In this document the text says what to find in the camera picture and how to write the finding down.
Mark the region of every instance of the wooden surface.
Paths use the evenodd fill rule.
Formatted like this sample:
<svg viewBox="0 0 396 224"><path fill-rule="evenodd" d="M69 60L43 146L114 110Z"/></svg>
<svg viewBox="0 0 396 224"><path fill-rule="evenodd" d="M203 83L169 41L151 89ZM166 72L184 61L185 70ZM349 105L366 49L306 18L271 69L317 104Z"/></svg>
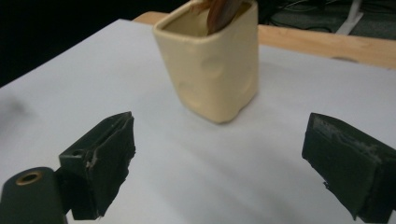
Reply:
<svg viewBox="0 0 396 224"><path fill-rule="evenodd" d="M152 25L166 15L147 12L134 21ZM393 40L259 25L259 42L282 49L396 69L396 41Z"/></svg>

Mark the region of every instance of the cream ceramic cup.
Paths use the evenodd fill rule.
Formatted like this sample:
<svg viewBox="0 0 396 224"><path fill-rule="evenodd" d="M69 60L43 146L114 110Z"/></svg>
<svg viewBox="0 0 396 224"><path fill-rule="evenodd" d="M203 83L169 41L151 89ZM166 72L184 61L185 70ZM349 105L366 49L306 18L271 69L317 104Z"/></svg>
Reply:
<svg viewBox="0 0 396 224"><path fill-rule="evenodd" d="M180 101L216 123L234 119L258 89L258 9L246 1L223 30L207 35L208 11L178 8L153 33Z"/></svg>

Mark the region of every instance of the dark background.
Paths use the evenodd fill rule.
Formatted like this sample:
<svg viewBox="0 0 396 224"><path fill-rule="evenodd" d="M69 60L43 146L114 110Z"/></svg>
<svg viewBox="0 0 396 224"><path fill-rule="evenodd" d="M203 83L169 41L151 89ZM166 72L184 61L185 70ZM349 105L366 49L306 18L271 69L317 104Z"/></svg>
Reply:
<svg viewBox="0 0 396 224"><path fill-rule="evenodd" d="M0 87L117 19L170 12L189 0L0 0ZM352 0L258 0L259 23L334 33ZM363 0L352 35L396 39L394 0Z"/></svg>

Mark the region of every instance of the white tabletop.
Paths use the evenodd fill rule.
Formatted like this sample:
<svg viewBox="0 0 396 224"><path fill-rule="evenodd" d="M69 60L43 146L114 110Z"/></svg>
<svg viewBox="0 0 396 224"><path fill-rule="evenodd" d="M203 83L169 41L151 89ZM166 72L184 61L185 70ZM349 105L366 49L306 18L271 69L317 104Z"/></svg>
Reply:
<svg viewBox="0 0 396 224"><path fill-rule="evenodd" d="M151 27L116 21L0 89L0 183L57 169L99 121L132 111L136 155L100 223L362 223L302 159L304 132L316 112L396 147L396 71L263 46L260 57L259 93L217 125L177 99Z"/></svg>

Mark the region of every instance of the black metal part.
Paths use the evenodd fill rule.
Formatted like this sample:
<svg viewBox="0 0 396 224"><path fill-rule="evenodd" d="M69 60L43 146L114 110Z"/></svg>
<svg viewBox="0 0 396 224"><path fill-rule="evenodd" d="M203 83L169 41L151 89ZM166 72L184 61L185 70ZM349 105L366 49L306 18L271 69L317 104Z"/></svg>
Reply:
<svg viewBox="0 0 396 224"><path fill-rule="evenodd" d="M303 158L351 215L387 223L396 204L396 151L340 119L311 114Z"/></svg>
<svg viewBox="0 0 396 224"><path fill-rule="evenodd" d="M11 177L3 186L0 223L67 223L55 173L37 167Z"/></svg>
<svg viewBox="0 0 396 224"><path fill-rule="evenodd" d="M67 223L105 215L128 175L134 156L131 112L104 119L60 156L61 168L39 167L4 185L0 223Z"/></svg>
<svg viewBox="0 0 396 224"><path fill-rule="evenodd" d="M128 175L134 156L131 113L104 119L60 156L64 207L75 220L105 215Z"/></svg>

